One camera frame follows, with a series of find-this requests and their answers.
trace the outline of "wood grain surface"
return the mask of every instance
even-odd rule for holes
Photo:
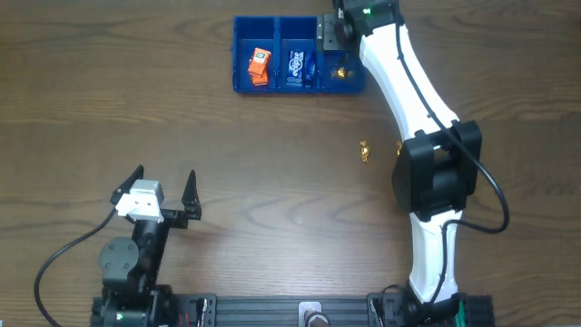
[[[581,3],[405,0],[419,61],[484,135],[512,209],[505,233],[460,228],[462,292],[497,325],[581,324]],[[46,326],[33,282],[109,212],[137,166],[179,207],[190,169],[202,221],[171,231],[160,281],[218,295],[366,294],[405,282],[409,218],[390,174],[398,133],[377,84],[357,96],[242,96],[235,15],[318,15],[323,0],[0,2],[0,320]],[[359,158],[359,139],[371,148]],[[465,219],[498,224],[479,179]],[[47,309],[87,326],[115,220],[44,276]]]

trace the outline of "wooden table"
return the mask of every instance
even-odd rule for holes
[[[172,231],[160,283],[218,295],[366,294],[405,282],[409,218],[391,190],[398,133],[377,84],[359,96],[231,89],[235,15],[318,15],[322,0],[0,3],[0,320],[46,325],[33,281],[109,212],[137,166],[179,208],[198,174],[201,222]],[[481,158],[513,220],[461,228],[462,292],[492,294],[497,325],[581,323],[581,5],[577,0],[403,1],[431,82],[477,120]],[[371,156],[359,158],[359,139]],[[497,225],[483,179],[465,219]],[[59,258],[44,303],[88,324],[117,219]]]

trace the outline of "blue tray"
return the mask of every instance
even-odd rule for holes
[[[232,86],[243,94],[353,94],[365,86],[365,69],[354,54],[344,51],[317,51],[317,16],[236,16],[232,46]],[[267,67],[268,85],[254,86],[248,75],[248,62],[254,48],[272,53]],[[315,77],[310,86],[287,86],[290,50],[316,52]],[[343,66],[355,75],[343,80],[331,71]]]

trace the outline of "blue plastic bin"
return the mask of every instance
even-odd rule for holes
[[[317,51],[317,16],[236,16],[232,45],[232,86],[243,94],[353,94],[365,84],[365,69],[354,54],[344,51]],[[248,75],[249,60],[254,48],[272,53],[267,67],[268,85],[254,86]],[[289,53],[291,50],[312,51],[317,56],[312,85],[288,86]],[[356,72],[343,80],[332,78],[338,65]]]

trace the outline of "cable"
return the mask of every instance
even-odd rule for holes
[[[438,298],[439,292],[442,288],[442,284],[444,283],[444,279],[446,276],[446,269],[448,267],[448,249],[447,249],[448,247],[446,245],[446,240],[447,240],[446,232],[447,232],[448,226],[451,225],[452,223],[455,223],[458,225],[466,226],[468,228],[472,228],[474,230],[477,230],[477,231],[480,231],[483,233],[491,233],[491,234],[501,233],[504,230],[506,230],[508,227],[508,224],[510,222],[510,211],[508,210],[507,199],[505,198],[505,195],[503,194],[502,190],[500,189],[500,186],[498,186],[498,183],[494,179],[494,177],[492,177],[492,175],[482,165],[482,163],[480,163],[480,161],[474,156],[474,154],[472,154],[469,151],[469,149],[467,149],[466,146],[464,146],[464,144],[461,143],[459,141],[459,139],[456,136],[454,136],[454,134],[451,133],[449,131],[449,129],[442,122],[440,122],[440,120],[436,116],[436,113],[434,113],[432,108],[429,106],[428,101],[426,101],[426,98],[419,90],[418,84],[416,83],[416,80],[414,80],[414,77],[412,76],[412,74],[408,68],[408,65],[406,64],[406,60],[405,60],[404,55],[401,51],[401,43],[399,41],[399,25],[400,25],[399,19],[401,18],[401,12],[399,11],[399,0],[394,0],[394,15],[395,15],[395,25],[396,25],[396,46],[398,48],[398,59],[401,62],[403,69],[406,71],[406,75],[408,76],[409,81],[411,82],[412,86],[414,87],[414,90],[416,90],[416,94],[418,94],[419,100],[424,104],[424,106],[426,107],[426,111],[428,111],[429,116],[434,120],[434,122],[438,125],[438,127],[444,132],[446,137],[469,159],[469,161],[471,163],[473,163],[478,168],[478,170],[482,173],[482,175],[484,175],[484,177],[487,179],[488,183],[490,183],[490,186],[492,186],[492,188],[494,189],[494,192],[496,193],[496,195],[498,197],[498,200],[500,201],[500,205],[502,206],[502,213],[503,213],[503,223],[498,228],[484,227],[484,226],[480,226],[480,225],[475,224],[475,223],[469,223],[469,222],[460,221],[460,220],[448,220],[442,224],[442,241],[443,241],[443,251],[444,251],[443,260],[442,260],[443,261],[442,272],[439,276],[438,287],[434,291],[434,295],[432,296],[431,300],[428,303],[428,307],[431,309],[431,306],[434,304],[434,302]]]
[[[54,327],[61,327],[60,324],[58,324],[58,322],[56,322],[53,317],[51,317],[51,315],[48,313],[48,311],[46,310],[46,308],[43,305],[43,302],[40,299],[40,280],[43,278],[43,274],[44,271],[46,271],[46,268],[48,268],[48,266],[53,263],[54,259],[58,258],[59,255],[63,254],[64,252],[66,252],[67,250],[69,250],[70,248],[72,248],[73,246],[77,245],[78,243],[88,239],[89,237],[95,235],[97,232],[101,231],[106,224],[108,224],[111,219],[113,218],[113,215],[115,214],[116,210],[115,208],[113,208],[111,210],[111,212],[107,215],[107,217],[105,218],[105,220],[98,225],[97,227],[95,227],[92,231],[90,231],[89,233],[86,233],[85,235],[77,238],[76,240],[68,243],[67,245],[65,245],[61,250],[55,252],[53,255],[51,255],[50,258],[48,258],[48,260],[43,264],[43,266],[40,268],[40,270],[38,271],[38,274],[36,275],[36,279],[34,280],[34,300],[36,301],[36,305],[38,306],[38,310],[40,311],[40,313],[43,314],[43,316],[45,317],[45,319]]]

